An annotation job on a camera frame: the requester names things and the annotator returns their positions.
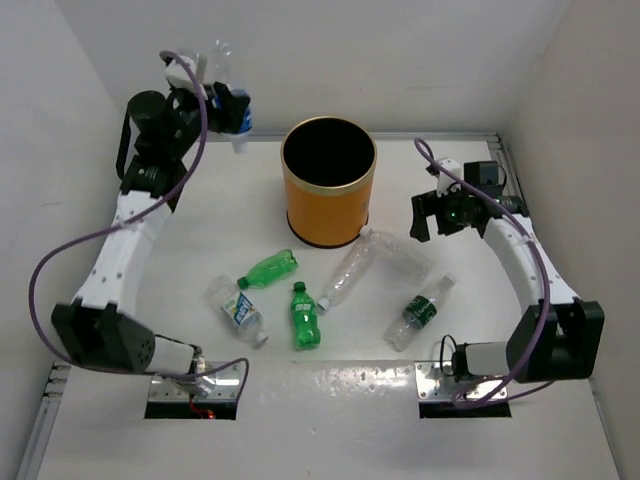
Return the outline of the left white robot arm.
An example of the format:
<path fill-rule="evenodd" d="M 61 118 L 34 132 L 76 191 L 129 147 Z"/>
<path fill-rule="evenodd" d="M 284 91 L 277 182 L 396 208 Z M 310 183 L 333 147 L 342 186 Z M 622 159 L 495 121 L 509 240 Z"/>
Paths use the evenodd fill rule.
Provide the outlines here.
<path fill-rule="evenodd" d="M 249 131 L 250 97 L 216 82 L 205 101 L 173 87 L 147 90 L 128 102 L 116 172 L 120 187 L 112 226 L 91 271 L 67 303 L 55 305 L 51 323 L 76 366 L 124 374 L 192 379 L 200 347 L 155 333 L 136 319 L 146 261 L 175 212 L 187 169 L 184 156 L 210 132 Z"/>

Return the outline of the green bottle sideways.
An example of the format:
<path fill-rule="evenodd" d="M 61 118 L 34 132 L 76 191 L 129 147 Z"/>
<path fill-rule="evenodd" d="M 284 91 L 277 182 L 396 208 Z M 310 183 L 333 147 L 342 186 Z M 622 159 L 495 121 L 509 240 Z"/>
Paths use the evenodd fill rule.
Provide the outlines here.
<path fill-rule="evenodd" d="M 266 288 L 294 273 L 298 262 L 291 249 L 284 249 L 254 265 L 237 280 L 241 290 Z"/>

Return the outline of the small blue label bottle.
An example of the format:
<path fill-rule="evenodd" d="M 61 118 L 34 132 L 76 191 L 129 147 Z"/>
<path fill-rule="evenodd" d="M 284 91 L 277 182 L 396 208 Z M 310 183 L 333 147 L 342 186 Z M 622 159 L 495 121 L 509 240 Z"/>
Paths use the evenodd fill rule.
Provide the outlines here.
<path fill-rule="evenodd" d="M 248 137 L 253 128 L 248 92 L 244 89 L 229 89 L 227 84 L 216 82 L 212 106 L 209 130 L 229 141 L 235 154 L 243 154 L 247 150 Z"/>

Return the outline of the clear bottle dark green label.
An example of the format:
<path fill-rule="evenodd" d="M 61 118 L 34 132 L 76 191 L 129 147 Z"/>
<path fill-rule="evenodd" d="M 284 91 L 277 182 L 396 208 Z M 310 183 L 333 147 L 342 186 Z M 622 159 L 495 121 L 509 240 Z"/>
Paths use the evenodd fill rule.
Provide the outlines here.
<path fill-rule="evenodd" d="M 383 339 L 397 351 L 406 350 L 420 332 L 449 303 L 457 279 L 451 274 L 429 283 L 403 308 L 385 330 Z"/>

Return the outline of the large clear crushed bottle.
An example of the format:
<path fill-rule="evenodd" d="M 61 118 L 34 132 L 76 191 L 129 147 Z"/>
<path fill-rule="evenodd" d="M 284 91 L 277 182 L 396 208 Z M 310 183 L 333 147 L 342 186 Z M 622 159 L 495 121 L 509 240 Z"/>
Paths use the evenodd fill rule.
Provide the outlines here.
<path fill-rule="evenodd" d="M 360 234 L 372 243 L 375 252 L 409 284 L 420 286 L 426 281 L 434 262 L 424 253 L 407 245 L 392 233 L 367 225 L 361 228 Z"/>

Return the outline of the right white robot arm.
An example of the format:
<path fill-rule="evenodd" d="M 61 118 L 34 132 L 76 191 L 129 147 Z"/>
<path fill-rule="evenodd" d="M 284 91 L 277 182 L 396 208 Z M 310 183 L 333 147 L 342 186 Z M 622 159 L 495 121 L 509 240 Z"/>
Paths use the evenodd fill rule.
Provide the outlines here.
<path fill-rule="evenodd" d="M 440 160 L 426 168 L 436 189 L 411 199 L 411 237 L 429 241 L 429 217 L 444 236 L 475 229 L 498 258 L 522 313 L 507 341 L 457 346 L 453 376 L 508 377 L 521 384 L 586 379 L 595 366 L 604 311 L 598 302 L 581 299 L 559 274 L 525 203 L 504 194 L 498 168 L 494 161 L 461 166 Z"/>

